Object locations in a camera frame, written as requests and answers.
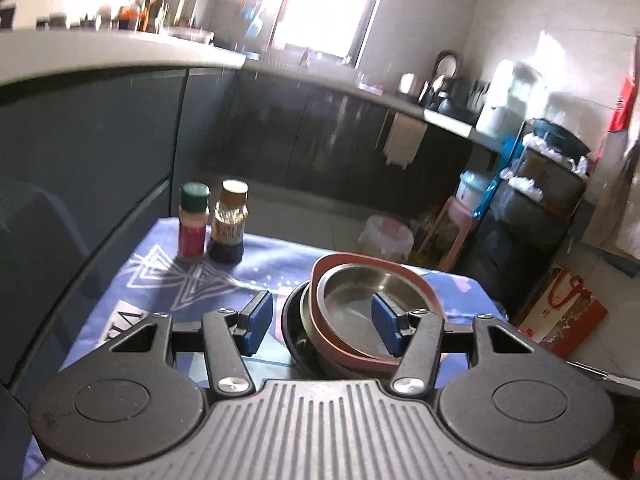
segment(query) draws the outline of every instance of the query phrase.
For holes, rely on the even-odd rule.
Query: stainless steel bowl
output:
[[[384,292],[400,308],[428,308],[426,295],[408,279],[381,267],[343,264],[318,283],[318,308],[331,330],[348,346],[375,359],[397,360],[386,350],[371,320],[371,298]]]

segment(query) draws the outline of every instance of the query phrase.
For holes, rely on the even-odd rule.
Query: stacked bowls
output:
[[[334,253],[313,266],[282,314],[282,333],[303,370],[329,378],[390,378],[399,358],[388,353],[371,320],[371,300],[384,292],[405,311],[444,317],[435,292],[406,267],[369,256]]]

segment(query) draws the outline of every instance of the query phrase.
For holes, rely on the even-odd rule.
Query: cabinet door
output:
[[[225,170],[283,186],[305,110],[306,87],[251,72],[237,77],[223,150]]]
[[[175,145],[172,214],[177,214],[182,184],[201,173],[224,173],[223,146],[232,78],[232,70],[189,70]]]
[[[386,108],[370,106],[342,196],[351,203],[403,214],[406,171],[400,166],[387,165],[382,152],[391,117],[392,112],[387,115]]]
[[[27,413],[0,386],[0,478],[22,478],[22,464],[30,440]]]
[[[472,149],[469,140],[430,124],[414,161],[406,168],[405,215],[415,218],[427,209],[439,211],[455,195]]]
[[[0,107],[0,382],[88,258],[169,177],[184,77],[119,76]]]
[[[360,99],[311,88],[286,186],[341,198],[368,111]]]

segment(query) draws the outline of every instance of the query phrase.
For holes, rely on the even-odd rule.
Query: black bowl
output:
[[[300,319],[300,300],[309,282],[298,286],[284,302],[280,327],[284,344],[305,379],[327,379],[318,362],[318,351],[311,344]]]

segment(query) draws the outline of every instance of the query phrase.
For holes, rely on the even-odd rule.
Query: bottle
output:
[[[138,31],[146,32],[146,28],[149,24],[149,6],[151,5],[151,0],[145,0],[142,10],[140,11],[140,22],[138,23]]]
[[[248,186],[242,180],[223,181],[220,198],[213,209],[211,238],[207,251],[217,262],[230,264],[242,260],[244,254],[244,222]]]
[[[208,206],[209,187],[199,182],[182,186],[178,209],[178,258],[184,262],[197,262],[204,254]]]
[[[164,26],[168,23],[169,18],[169,3],[165,2],[162,6],[162,10],[160,11],[160,16],[158,16],[158,32],[164,28]]]
[[[104,5],[98,9],[98,15],[100,16],[100,30],[110,30],[111,28],[111,6]]]
[[[164,7],[164,0],[154,0],[149,5],[148,20],[146,31],[152,34],[158,33],[158,23],[161,19],[161,11]]]
[[[135,1],[127,0],[127,4],[120,7],[116,16],[118,28],[122,30],[136,30],[139,12],[140,9],[136,8]]]

